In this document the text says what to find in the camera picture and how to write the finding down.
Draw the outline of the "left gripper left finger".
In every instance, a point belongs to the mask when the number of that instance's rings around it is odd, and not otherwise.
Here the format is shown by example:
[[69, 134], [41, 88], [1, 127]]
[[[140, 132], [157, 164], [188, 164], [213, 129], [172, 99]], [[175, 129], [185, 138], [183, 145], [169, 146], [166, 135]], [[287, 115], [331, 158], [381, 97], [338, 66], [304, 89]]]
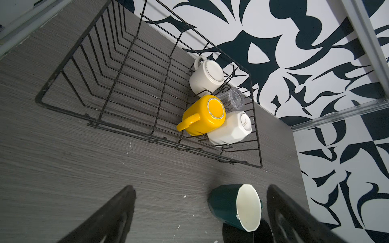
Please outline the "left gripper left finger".
[[124, 243], [130, 231], [136, 201], [132, 185], [125, 186], [60, 243]]

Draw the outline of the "white mug red inside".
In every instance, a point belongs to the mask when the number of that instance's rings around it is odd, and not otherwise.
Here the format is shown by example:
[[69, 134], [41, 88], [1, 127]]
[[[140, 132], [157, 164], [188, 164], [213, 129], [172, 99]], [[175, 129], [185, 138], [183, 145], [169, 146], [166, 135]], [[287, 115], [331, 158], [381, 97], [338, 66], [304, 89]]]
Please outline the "white mug red inside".
[[198, 97], [212, 94], [224, 83], [223, 69], [216, 61], [198, 56], [194, 61], [194, 69], [189, 85]]

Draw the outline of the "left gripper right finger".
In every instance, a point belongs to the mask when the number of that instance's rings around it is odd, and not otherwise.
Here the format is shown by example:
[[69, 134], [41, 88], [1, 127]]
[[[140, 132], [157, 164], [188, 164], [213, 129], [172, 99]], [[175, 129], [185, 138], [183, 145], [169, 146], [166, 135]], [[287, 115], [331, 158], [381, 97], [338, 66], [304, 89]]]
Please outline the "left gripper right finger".
[[278, 186], [267, 189], [267, 211], [276, 243], [344, 243]]

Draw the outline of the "yellow mug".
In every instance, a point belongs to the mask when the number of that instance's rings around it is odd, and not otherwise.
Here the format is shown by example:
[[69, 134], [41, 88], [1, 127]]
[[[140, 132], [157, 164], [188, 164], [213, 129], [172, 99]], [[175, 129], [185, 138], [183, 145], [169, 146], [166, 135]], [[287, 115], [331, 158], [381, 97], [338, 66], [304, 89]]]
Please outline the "yellow mug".
[[185, 130], [191, 136], [201, 136], [222, 126], [226, 115], [225, 107], [219, 98], [205, 95], [184, 112], [182, 122], [176, 129], [178, 132]]

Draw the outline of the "clear glass cup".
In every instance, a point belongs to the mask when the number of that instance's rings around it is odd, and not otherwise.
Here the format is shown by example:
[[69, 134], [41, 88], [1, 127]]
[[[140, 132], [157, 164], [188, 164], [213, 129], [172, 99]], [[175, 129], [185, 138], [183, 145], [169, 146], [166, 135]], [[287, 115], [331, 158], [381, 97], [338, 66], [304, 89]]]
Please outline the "clear glass cup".
[[244, 95], [235, 87], [216, 96], [223, 103], [226, 112], [240, 111], [245, 105]]

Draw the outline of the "cream white mug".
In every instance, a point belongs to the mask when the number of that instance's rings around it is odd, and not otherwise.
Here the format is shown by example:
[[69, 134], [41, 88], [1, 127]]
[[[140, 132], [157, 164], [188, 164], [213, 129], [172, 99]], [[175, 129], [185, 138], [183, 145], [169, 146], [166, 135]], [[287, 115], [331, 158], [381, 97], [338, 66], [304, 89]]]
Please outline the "cream white mug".
[[242, 141], [252, 132], [252, 122], [244, 111], [227, 113], [222, 126], [209, 132], [208, 139], [213, 145], [230, 145]]

